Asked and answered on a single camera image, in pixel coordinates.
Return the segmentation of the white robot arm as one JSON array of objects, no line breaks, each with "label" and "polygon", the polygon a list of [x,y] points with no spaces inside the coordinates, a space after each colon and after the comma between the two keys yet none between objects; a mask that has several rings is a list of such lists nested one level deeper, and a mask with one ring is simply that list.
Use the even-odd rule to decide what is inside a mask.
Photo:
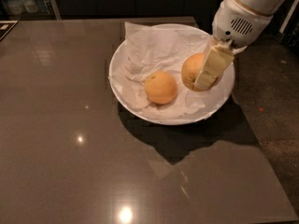
[{"label": "white robot arm", "polygon": [[214,16],[212,36],[194,86],[200,91],[209,90],[235,55],[259,37],[284,1],[223,0]]}]

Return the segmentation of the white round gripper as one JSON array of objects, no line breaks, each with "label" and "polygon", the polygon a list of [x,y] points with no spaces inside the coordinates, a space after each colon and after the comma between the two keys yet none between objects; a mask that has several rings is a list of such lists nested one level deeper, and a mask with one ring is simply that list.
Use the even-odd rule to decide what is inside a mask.
[{"label": "white round gripper", "polygon": [[[271,16],[258,14],[239,0],[223,0],[212,22],[213,36],[222,42],[232,40],[236,48],[243,48],[253,43],[271,20]],[[227,44],[208,46],[194,86],[209,90],[234,59]]]}]

